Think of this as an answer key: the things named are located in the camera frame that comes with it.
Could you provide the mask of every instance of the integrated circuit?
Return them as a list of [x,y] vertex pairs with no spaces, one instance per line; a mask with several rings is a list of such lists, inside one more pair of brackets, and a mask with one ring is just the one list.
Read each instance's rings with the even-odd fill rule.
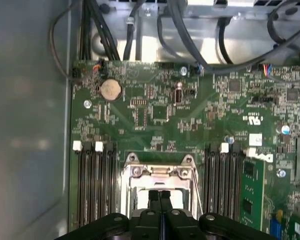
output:
[[250,201],[248,201],[247,199],[243,199],[242,208],[247,214],[249,214],[249,215],[252,214],[252,203]]
[[239,93],[241,91],[240,80],[237,80],[237,79],[229,80],[229,91]]
[[286,100],[287,101],[298,101],[299,98],[299,89],[289,88],[286,90]]
[[243,164],[243,173],[250,176],[254,177],[254,170],[255,170],[255,165],[249,161],[245,161]]

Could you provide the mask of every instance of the chip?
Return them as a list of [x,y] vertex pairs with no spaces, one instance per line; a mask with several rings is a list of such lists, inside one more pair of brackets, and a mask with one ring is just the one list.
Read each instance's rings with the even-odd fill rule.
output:
[[285,143],[285,144],[289,144],[290,143],[290,139],[291,137],[289,135],[284,135],[282,137],[282,141]]
[[254,177],[254,169],[255,165],[251,162],[245,161],[243,164],[243,173],[250,176]]
[[243,199],[242,207],[243,207],[243,210],[244,210],[247,214],[251,215],[251,213],[252,213],[252,203],[251,203],[251,202],[249,202],[249,201],[246,200],[246,199]]
[[160,143],[157,143],[156,146],[155,146],[155,149],[156,149],[157,151],[161,151],[162,145],[161,145]]
[[229,91],[230,92],[240,92],[241,84],[240,80],[230,80],[229,81]]
[[287,101],[298,101],[299,90],[296,88],[289,88],[286,91],[286,100]]
[[277,147],[276,147],[276,152],[277,152],[278,154],[282,154],[282,152],[283,152],[282,146],[277,146]]

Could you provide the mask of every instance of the black cable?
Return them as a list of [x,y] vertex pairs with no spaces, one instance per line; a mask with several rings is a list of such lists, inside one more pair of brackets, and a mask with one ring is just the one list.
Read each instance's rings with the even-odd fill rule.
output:
[[[144,4],[147,0],[138,0],[136,4],[133,6],[129,17],[135,18],[138,9]],[[132,24],[128,24],[126,30],[126,44],[123,52],[123,60],[129,60],[132,48],[132,42],[134,40],[134,31],[135,27]]]
[[79,59],[84,60],[85,59],[85,41],[86,41],[86,1],[84,0],[82,2],[82,8],[81,8],[81,23],[80,23],[80,38],[79,38]]
[[217,23],[217,26],[219,26],[219,34],[218,34],[219,48],[220,48],[221,55],[227,64],[234,64],[231,61],[225,46],[225,30],[226,30],[226,26],[229,25],[231,18],[232,17],[220,17]]
[[193,61],[185,61],[185,58],[180,56],[179,54],[177,54],[175,52],[175,50],[173,50],[169,45],[167,45],[166,41],[164,40],[163,37],[163,26],[162,26],[162,18],[165,16],[165,14],[159,14],[157,20],[156,20],[156,29],[157,29],[157,34],[158,34],[158,38],[159,38],[159,42],[162,46],[162,48],[169,53],[170,55],[172,55],[173,57],[175,57],[176,59],[181,60],[183,63],[188,63],[194,67],[197,67],[198,64],[196,62]]
[[91,60],[91,14],[87,0],[85,0],[85,35],[84,35],[84,55],[86,60]]
[[113,54],[114,60],[119,60],[120,61],[120,57],[119,57],[119,53],[118,53],[118,50],[117,50],[117,47],[116,47],[116,43],[114,41],[114,38],[112,37],[112,34],[109,30],[109,27],[108,27],[107,23],[106,23],[103,15],[102,15],[102,12],[100,10],[100,7],[99,7],[97,1],[96,0],[90,0],[89,3],[90,3],[90,12],[91,12],[93,18],[97,18],[98,22],[100,23],[100,25],[102,27],[102,30],[104,32],[104,35],[107,38],[107,42],[110,46],[110,50]]
[[[274,25],[274,20],[278,18],[278,10],[281,9],[282,7],[285,7],[287,5],[293,4],[293,3],[299,3],[299,0],[287,0],[281,5],[279,5],[277,8],[275,8],[268,16],[268,21],[266,23],[266,28],[269,33],[270,38],[276,42],[277,44],[282,44],[286,41],[283,37],[279,36]],[[300,56],[300,47],[297,46],[296,44],[289,44],[287,48],[293,50],[294,52],[297,53],[298,56]]]
[[283,48],[290,45],[293,41],[295,41],[297,38],[300,37],[300,30],[296,32],[293,36],[291,36],[289,39],[287,39],[284,43],[276,47],[275,49],[272,49],[269,52],[266,52],[254,59],[251,59],[249,61],[240,63],[240,64],[234,64],[230,67],[213,67],[209,65],[206,60],[201,56],[200,52],[198,51],[196,45],[194,44],[193,40],[191,39],[189,32],[185,26],[185,23],[183,21],[181,12],[179,10],[179,5],[176,4],[175,0],[167,0],[169,11],[172,16],[173,23],[175,27],[177,28],[177,31],[180,35],[180,38],[184,44],[184,46],[187,48],[189,53],[194,57],[195,60],[198,61],[200,65],[203,66],[203,69],[207,73],[212,74],[227,74],[230,72],[237,72],[243,68],[249,67],[251,65],[254,65],[260,61],[264,61],[267,58],[270,58],[280,52]]
[[110,48],[110,45],[109,45],[109,42],[108,42],[108,39],[106,38],[105,36],[105,33],[103,31],[103,27],[99,21],[99,18],[98,18],[98,15],[96,14],[96,12],[94,11],[94,8],[92,6],[92,2],[95,2],[95,1],[88,1],[88,6],[89,6],[89,10],[90,10],[90,14],[91,14],[91,17],[95,23],[95,26],[98,30],[98,33],[99,33],[99,36],[101,38],[101,43],[104,47],[104,50],[105,50],[105,54],[106,56],[108,57],[108,59],[111,61],[111,60],[114,60],[114,56],[113,56],[113,52]]
[[49,29],[49,44],[50,44],[50,49],[51,49],[51,53],[52,53],[52,57],[53,60],[55,62],[56,67],[58,68],[58,70],[60,71],[60,73],[67,79],[69,79],[69,81],[73,84],[77,84],[77,83],[81,83],[82,81],[84,81],[85,79],[89,78],[90,76],[92,76],[92,74],[94,73],[93,71],[91,71],[90,73],[86,74],[86,76],[84,78],[75,78],[72,77],[70,75],[67,74],[67,72],[64,70],[58,54],[57,54],[57,50],[56,50],[56,46],[55,46],[55,38],[54,38],[54,31],[55,31],[55,26],[58,23],[58,21],[64,17],[68,12],[70,12],[72,9],[74,9],[75,7],[77,7],[83,0],[78,0],[77,2],[72,3],[71,5],[69,5],[62,13],[60,13],[51,23],[50,29]]
[[156,29],[157,29],[157,33],[158,33],[159,42],[160,42],[161,46],[163,47],[163,49],[166,50],[167,53],[174,56],[176,59],[183,59],[182,56],[177,54],[170,46],[168,46],[166,44],[164,37],[162,36],[162,34],[163,34],[162,17],[163,16],[164,16],[163,14],[160,14],[156,20]]

